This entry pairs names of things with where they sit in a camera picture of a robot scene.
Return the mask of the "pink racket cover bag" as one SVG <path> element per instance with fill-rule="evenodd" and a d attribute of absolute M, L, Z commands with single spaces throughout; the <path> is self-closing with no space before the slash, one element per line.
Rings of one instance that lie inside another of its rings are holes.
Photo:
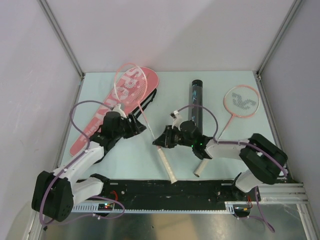
<path fill-rule="evenodd" d="M 159 85 L 159 77 L 155 71 L 153 71 L 150 68 L 147 67 L 141 67 L 142 71 L 146 75 L 147 79 L 147 89 L 144 98 L 142 99 L 141 107 L 143 110 L 147 108 L 147 106 L 153 101 L 153 99 L 156 96 L 157 93 L 157 87 Z M 108 96 L 103 101 L 104 104 L 106 104 L 108 107 L 113 108 L 116 104 L 119 104 L 119 100 L 116 98 L 116 95 L 114 93 L 114 88 L 112 87 L 112 91 L 108 94 Z M 106 115 L 107 112 L 109 112 L 110 109 L 101 105 L 96 113 L 93 115 L 90 122 L 87 124 L 87 126 L 84 128 L 84 133 L 91 137 L 95 131 L 98 130 L 98 127 L 103 123 L 103 118 Z M 131 106 L 126 106 L 124 108 L 124 112 L 126 114 L 133 113 L 137 118 L 141 115 L 141 111 L 139 109 L 139 106 L 137 104 L 133 104 Z M 73 157 L 75 154 L 77 154 L 82 148 L 85 147 L 87 143 L 87 140 L 85 137 L 81 134 L 77 140 L 74 142 L 74 144 L 70 147 L 69 153 Z"/>

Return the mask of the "black shuttlecock tube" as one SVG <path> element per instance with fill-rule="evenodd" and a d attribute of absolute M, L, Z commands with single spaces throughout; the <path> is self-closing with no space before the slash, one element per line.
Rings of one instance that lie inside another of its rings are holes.
<path fill-rule="evenodd" d="M 203 109 L 195 105 L 203 105 L 203 81 L 195 79 L 191 83 L 189 104 L 193 105 L 188 110 L 188 119 L 192 120 L 198 127 L 200 132 L 203 132 Z"/>

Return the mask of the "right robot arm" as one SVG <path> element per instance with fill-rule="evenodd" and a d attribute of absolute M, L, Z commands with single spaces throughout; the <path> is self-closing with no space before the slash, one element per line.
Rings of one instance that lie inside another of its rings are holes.
<path fill-rule="evenodd" d="M 238 201 L 261 184 L 275 184 L 288 160 L 286 153 L 259 133 L 238 141 L 216 140 L 202 134 L 190 120 L 180 126 L 167 125 L 152 144 L 166 149 L 177 145 L 190 147 L 200 160 L 225 158 L 243 161 L 247 170 L 237 175 L 231 187 L 232 197 Z"/>

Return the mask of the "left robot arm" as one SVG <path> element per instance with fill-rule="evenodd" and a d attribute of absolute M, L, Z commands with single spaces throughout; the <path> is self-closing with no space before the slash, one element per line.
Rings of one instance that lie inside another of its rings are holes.
<path fill-rule="evenodd" d="M 123 117 L 117 111 L 109 111 L 102 124 L 89 137 L 87 145 L 65 166 L 52 172 L 42 171 L 35 182 L 31 208 L 54 221 L 62 222 L 71 213 L 74 205 L 97 196 L 107 199 L 111 187 L 109 180 L 94 173 L 79 181 L 81 175 L 92 165 L 99 163 L 120 139 L 129 139 L 141 134 L 146 126 L 134 114 Z"/>

